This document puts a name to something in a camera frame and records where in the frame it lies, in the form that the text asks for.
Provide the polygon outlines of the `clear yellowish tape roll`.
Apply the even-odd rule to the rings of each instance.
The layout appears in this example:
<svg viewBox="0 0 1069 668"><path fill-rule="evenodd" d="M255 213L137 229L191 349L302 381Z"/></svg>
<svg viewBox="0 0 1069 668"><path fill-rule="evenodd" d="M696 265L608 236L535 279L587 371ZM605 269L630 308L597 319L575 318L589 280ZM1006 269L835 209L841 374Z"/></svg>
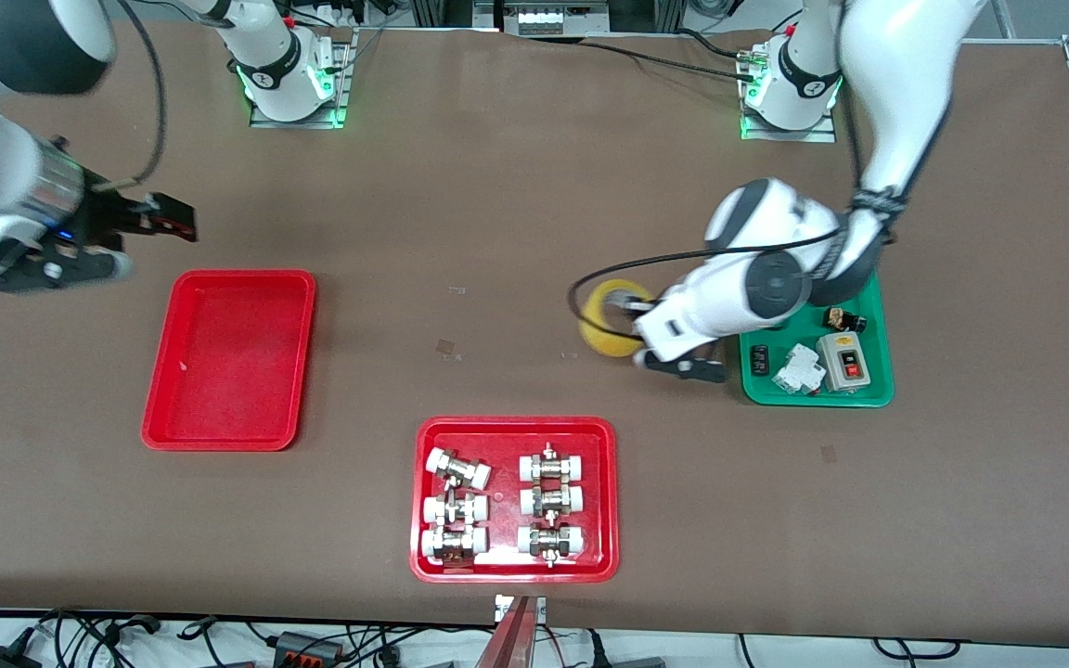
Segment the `clear yellowish tape roll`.
<svg viewBox="0 0 1069 668"><path fill-rule="evenodd" d="M586 346L607 358L628 358L644 346L642 338L632 333L632 313L607 307L607 292L634 291L639 296L653 293L628 279L610 279L599 283L583 302L578 329Z"/></svg>

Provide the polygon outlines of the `red plastic tray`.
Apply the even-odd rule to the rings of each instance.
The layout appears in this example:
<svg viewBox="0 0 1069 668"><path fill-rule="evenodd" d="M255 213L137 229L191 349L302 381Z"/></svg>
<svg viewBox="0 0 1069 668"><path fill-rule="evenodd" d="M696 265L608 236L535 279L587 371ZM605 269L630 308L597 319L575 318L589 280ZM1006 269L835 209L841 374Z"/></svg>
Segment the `red plastic tray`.
<svg viewBox="0 0 1069 668"><path fill-rule="evenodd" d="M141 440L153 451L273 453L300 428L316 279L199 269L174 282Z"/></svg>
<svg viewBox="0 0 1069 668"><path fill-rule="evenodd" d="M543 451L546 442L553 442L556 451L562 454L580 456L580 482L522 481L520 456ZM413 574L430 584L597 584L611 579L620 562L617 442L611 424L598 416L436 416L428 419L417 435L413 473ZM479 459L492 467L486 490L458 490L462 494L474 492L489 497L489 521L472 525L487 529L489 552L478 555L472 562L441 563L420 553L421 533L440 527L421 518L421 500L448 491L437 475L425 469L427 456L433 448L451 451L461 459ZM534 485L543 490L580 486L583 511L564 513L553 521L523 516L520 491ZM530 524L548 528L563 524L580 527L583 552L548 568L542 559L517 548L518 527ZM451 525L450 528L468 527Z"/></svg>

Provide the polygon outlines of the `green plastic tray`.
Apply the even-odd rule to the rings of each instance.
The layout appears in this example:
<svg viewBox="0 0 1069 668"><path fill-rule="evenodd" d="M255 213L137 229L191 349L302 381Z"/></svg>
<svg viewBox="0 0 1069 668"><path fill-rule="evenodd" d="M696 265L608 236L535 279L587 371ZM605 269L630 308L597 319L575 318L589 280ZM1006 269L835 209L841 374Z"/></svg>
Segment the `green plastic tray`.
<svg viewBox="0 0 1069 668"><path fill-rule="evenodd" d="M797 310L788 321L775 328L741 333L738 342L730 343L727 349L735 349L740 358L740 384L746 397L757 405L774 405L790 407L883 407L890 403L895 392L894 366L890 363L888 351L888 333L883 309L882 291L878 276L872 276L856 297L837 307L848 312L869 319L869 326L858 335L861 347L869 367L872 384L856 392L828 391L827 385L822 386L818 397L802 397L788 394L772 383L772 377L785 363L786 354L796 343L818 349L818 339L832 333L823 325L824 307L806 305ZM769 376L759 378L752 376L750 348L754 345L769 347Z"/></svg>

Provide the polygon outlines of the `white circuit breaker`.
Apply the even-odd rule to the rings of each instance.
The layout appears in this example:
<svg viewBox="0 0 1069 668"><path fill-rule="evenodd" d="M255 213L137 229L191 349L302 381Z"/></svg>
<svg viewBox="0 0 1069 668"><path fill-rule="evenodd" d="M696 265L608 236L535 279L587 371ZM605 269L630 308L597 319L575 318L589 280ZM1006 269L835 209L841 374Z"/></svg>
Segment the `white circuit breaker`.
<svg viewBox="0 0 1069 668"><path fill-rule="evenodd" d="M827 368L820 363L818 352L796 343L786 353L785 363L773 375L772 383L792 397L818 397L826 376Z"/></svg>

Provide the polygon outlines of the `white-capped metal pipe fitting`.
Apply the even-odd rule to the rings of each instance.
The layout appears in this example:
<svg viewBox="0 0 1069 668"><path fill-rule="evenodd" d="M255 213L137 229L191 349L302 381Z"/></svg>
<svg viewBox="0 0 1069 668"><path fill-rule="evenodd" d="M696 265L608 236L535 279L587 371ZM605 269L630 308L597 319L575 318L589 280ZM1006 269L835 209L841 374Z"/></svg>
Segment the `white-capped metal pipe fitting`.
<svg viewBox="0 0 1069 668"><path fill-rule="evenodd" d="M448 490L421 500L421 518L428 524L451 527L489 521L489 497L474 492Z"/></svg>
<svg viewBox="0 0 1069 668"><path fill-rule="evenodd" d="M425 460L429 473L437 475L446 490L486 490L492 467L479 459L461 459L451 451L433 448Z"/></svg>
<svg viewBox="0 0 1069 668"><path fill-rule="evenodd" d="M567 524L555 528L530 524L518 527L516 545L520 552L542 559L553 568L561 559L576 557L583 552L583 532L580 527Z"/></svg>
<svg viewBox="0 0 1069 668"><path fill-rule="evenodd" d="M520 511L523 516L544 521L553 521L564 513L582 512L583 490L573 485L561 485L556 490L534 485L530 490L520 490Z"/></svg>
<svg viewBox="0 0 1069 668"><path fill-rule="evenodd" d="M434 527L421 533L419 549L432 561L472 562L478 555L489 552L489 532L484 527Z"/></svg>
<svg viewBox="0 0 1069 668"><path fill-rule="evenodd" d="M580 482L580 456L568 456L556 451L553 442L544 444L543 451L530 456L520 456L520 478L523 482L540 483L556 479L563 483Z"/></svg>

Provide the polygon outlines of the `white terminal block unit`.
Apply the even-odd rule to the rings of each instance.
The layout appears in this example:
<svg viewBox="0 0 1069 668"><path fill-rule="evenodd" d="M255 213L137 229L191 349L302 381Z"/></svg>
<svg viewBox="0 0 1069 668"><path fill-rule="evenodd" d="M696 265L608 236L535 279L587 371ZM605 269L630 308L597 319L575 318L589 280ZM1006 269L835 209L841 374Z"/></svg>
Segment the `white terminal block unit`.
<svg viewBox="0 0 1069 668"><path fill-rule="evenodd" d="M529 38L585 38L608 32L608 0L502 0L503 31Z"/></svg>

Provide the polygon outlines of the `small white label plate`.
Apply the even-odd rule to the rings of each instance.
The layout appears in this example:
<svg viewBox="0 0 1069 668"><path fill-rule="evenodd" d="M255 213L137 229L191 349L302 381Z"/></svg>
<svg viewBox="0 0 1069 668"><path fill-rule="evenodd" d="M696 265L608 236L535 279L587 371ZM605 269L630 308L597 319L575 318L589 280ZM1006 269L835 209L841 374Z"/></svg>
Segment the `small white label plate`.
<svg viewBox="0 0 1069 668"><path fill-rule="evenodd" d="M537 624L547 624L547 597L534 596L497 595L494 599L494 622L501 624L506 613L509 613L509 610L522 600L529 600L529 609L534 612Z"/></svg>

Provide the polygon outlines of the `aluminium profile bar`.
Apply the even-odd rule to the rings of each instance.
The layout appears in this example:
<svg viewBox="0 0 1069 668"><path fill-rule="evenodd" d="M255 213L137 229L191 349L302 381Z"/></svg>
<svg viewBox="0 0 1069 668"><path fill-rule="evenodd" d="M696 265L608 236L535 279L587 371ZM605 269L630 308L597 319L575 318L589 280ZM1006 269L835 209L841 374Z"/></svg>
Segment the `aluminium profile bar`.
<svg viewBox="0 0 1069 668"><path fill-rule="evenodd" d="M529 600L522 600L506 613L474 668L534 667L534 633L539 624L529 609Z"/></svg>

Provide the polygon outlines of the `black orange power strip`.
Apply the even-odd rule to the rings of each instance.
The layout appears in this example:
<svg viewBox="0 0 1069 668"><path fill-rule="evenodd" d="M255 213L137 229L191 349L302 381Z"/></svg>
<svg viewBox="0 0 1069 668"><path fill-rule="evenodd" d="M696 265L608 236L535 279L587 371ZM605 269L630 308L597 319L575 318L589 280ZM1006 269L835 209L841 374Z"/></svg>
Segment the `black orange power strip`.
<svg viewBox="0 0 1069 668"><path fill-rule="evenodd" d="M281 633L273 637L272 668L338 668L343 659L343 647L332 639L298 633Z"/></svg>

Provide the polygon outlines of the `grey on-off switch box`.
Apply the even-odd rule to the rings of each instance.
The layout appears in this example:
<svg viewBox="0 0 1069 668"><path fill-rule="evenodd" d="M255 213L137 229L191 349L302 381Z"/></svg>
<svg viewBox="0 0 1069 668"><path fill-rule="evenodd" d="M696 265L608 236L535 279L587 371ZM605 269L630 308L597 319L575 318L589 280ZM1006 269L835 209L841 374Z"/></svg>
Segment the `grey on-off switch box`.
<svg viewBox="0 0 1069 668"><path fill-rule="evenodd" d="M855 331L824 335L816 342L816 351L826 368L824 385L827 385L828 391L856 392L872 384L864 348Z"/></svg>

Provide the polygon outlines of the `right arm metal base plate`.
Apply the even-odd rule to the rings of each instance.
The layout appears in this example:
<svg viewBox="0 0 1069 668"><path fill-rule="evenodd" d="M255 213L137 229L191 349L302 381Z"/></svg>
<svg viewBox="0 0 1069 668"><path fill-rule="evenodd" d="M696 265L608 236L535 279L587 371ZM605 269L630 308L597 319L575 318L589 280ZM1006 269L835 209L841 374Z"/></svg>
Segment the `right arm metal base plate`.
<svg viewBox="0 0 1069 668"><path fill-rule="evenodd" d="M301 38L303 58L286 80L290 100L272 100L274 111L306 111L298 118L280 120L264 114L258 100L265 97L258 89L246 87L243 94L249 100L251 128L308 128L308 130L336 130L345 123L348 98L357 55L359 34L352 42L335 42L329 35L315 33L308 27L296 27L293 33Z"/></svg>

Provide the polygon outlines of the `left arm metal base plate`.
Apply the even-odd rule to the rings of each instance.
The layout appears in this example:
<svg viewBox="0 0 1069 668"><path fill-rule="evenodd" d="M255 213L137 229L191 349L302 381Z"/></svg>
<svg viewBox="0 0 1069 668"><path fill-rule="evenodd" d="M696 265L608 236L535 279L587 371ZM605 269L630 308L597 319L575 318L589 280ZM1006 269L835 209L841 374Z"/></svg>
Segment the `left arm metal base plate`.
<svg viewBox="0 0 1069 668"><path fill-rule="evenodd" d="M737 73L752 77L750 81L739 84L741 138L834 143L832 109L841 82L827 87L815 81L817 95L808 98L797 95L784 76L771 71L780 46L781 38L771 38L739 55Z"/></svg>

